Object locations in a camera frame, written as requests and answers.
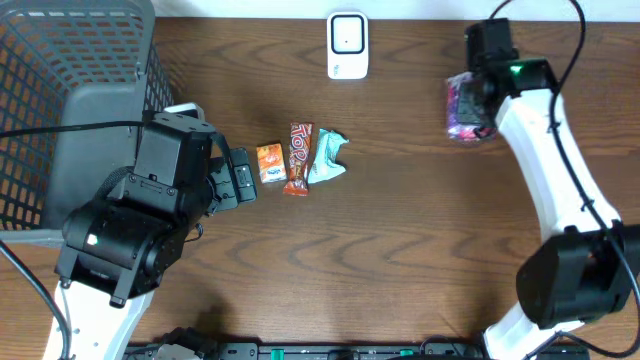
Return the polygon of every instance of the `wooden table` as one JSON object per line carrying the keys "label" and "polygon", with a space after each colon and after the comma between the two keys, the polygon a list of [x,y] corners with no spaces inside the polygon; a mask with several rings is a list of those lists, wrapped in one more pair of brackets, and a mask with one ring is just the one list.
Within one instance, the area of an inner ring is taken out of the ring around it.
{"label": "wooden table", "polygon": [[[193,326],[264,342],[419,342],[499,320],[540,238],[505,141],[464,147],[445,134],[445,79],[465,68],[469,24],[371,21],[369,75],[331,81],[324,21],[158,19],[178,102],[203,107],[253,166],[257,144],[287,145],[291,121],[313,121],[350,138],[339,155],[349,170],[307,198],[259,185],[256,203],[206,219],[134,340]],[[640,222],[639,30],[591,24],[564,91],[586,161],[630,224]],[[524,56],[548,57],[556,74],[578,37],[575,23],[513,32]],[[57,251],[15,249],[53,290]],[[0,286],[0,359],[39,359],[49,311],[6,261]],[[636,326],[630,302],[579,333],[622,350]]]}

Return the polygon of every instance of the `gray plastic basket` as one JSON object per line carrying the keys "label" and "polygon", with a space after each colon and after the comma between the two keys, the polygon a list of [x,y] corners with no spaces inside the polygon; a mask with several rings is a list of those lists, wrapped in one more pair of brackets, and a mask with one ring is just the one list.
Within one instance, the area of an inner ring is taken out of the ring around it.
{"label": "gray plastic basket", "polygon": [[[173,104],[149,0],[0,0],[0,129],[142,121]],[[0,140],[0,230],[60,229],[114,169],[137,128]]]}

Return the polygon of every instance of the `snack package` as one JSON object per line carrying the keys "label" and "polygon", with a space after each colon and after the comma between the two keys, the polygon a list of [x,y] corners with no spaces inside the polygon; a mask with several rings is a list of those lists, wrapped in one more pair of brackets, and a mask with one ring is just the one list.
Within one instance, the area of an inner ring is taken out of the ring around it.
{"label": "snack package", "polygon": [[260,180],[262,180],[263,184],[287,179],[284,156],[282,156],[282,145],[259,146],[257,152]]}
{"label": "snack package", "polygon": [[349,140],[335,131],[320,129],[318,133],[318,150],[309,173],[309,184],[329,180],[347,171],[344,166],[336,164],[336,156],[342,144]]}
{"label": "snack package", "polygon": [[309,187],[309,150],[311,148],[311,123],[291,123],[291,145],[289,145],[289,182],[283,193],[307,196]]}
{"label": "snack package", "polygon": [[447,79],[447,134],[463,143],[491,140],[496,133],[482,106],[474,103],[473,90],[468,86],[472,80],[470,72]]}

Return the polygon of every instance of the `white wall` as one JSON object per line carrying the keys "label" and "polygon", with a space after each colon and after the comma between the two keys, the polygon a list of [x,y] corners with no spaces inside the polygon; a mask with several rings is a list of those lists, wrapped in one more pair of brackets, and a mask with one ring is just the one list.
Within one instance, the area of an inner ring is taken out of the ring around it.
{"label": "white wall", "polygon": [[[502,0],[152,0],[158,16],[326,18],[360,10],[371,19],[486,18]],[[640,0],[580,0],[588,21],[640,21]],[[501,15],[512,20],[575,20],[567,0],[514,0]]]}

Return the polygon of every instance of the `light blue wrapper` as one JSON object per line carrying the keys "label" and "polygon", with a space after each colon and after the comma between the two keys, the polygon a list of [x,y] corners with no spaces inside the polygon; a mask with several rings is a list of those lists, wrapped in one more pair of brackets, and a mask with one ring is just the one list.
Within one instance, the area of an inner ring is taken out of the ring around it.
{"label": "light blue wrapper", "polygon": [[349,140],[335,131],[320,129],[316,159],[309,173],[309,184],[329,180],[347,171],[344,166],[336,164],[336,156],[342,144]]}

